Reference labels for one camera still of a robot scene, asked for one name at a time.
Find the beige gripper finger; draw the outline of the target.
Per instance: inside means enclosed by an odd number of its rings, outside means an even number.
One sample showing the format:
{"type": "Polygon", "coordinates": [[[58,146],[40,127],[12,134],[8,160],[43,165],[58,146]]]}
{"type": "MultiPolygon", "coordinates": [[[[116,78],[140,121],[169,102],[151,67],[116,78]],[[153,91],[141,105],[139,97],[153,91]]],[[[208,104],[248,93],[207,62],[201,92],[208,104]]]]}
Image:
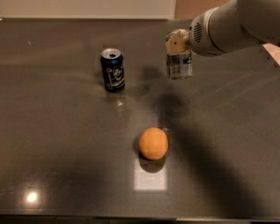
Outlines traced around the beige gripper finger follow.
{"type": "Polygon", "coordinates": [[[178,54],[189,49],[189,32],[184,29],[173,30],[165,38],[167,54],[178,54]]]}

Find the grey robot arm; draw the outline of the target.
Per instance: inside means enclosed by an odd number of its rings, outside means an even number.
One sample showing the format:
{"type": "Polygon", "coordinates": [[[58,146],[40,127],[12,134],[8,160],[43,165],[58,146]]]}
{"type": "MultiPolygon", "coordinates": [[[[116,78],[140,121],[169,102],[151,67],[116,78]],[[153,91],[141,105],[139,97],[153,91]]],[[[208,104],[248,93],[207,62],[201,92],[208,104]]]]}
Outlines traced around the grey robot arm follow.
{"type": "Polygon", "coordinates": [[[230,0],[168,35],[166,52],[217,56],[271,43],[280,47],[280,0],[230,0]]]}

